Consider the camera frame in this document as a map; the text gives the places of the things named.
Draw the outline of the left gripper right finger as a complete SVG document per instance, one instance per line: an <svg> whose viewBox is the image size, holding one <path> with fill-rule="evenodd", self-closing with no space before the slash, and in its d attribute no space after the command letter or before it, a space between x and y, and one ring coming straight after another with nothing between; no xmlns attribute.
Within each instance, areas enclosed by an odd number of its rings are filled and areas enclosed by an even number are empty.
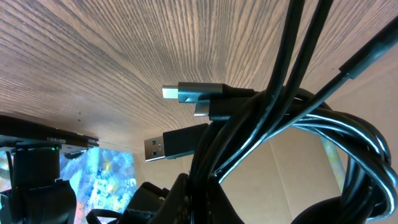
<svg viewBox="0 0 398 224"><path fill-rule="evenodd" d="M208 223L244 224L217 180L208 183Z"/></svg>

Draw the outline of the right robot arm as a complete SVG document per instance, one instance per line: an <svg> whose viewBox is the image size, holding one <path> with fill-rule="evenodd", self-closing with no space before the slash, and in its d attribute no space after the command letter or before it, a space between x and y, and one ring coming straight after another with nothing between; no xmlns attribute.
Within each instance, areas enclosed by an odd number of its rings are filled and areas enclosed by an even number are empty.
<svg viewBox="0 0 398 224"><path fill-rule="evenodd" d="M11 188L1 192L1 223L73 223L76 195L60 178L60 152L50 148L6 152Z"/></svg>

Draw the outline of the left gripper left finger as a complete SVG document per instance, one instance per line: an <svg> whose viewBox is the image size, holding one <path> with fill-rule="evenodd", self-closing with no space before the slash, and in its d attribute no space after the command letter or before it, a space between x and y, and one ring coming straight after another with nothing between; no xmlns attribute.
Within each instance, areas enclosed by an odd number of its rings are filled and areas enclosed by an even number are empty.
<svg viewBox="0 0 398 224"><path fill-rule="evenodd" d="M144 182L136 190L118 223L186 224L191 219L188 174L179 174L172 188Z"/></svg>

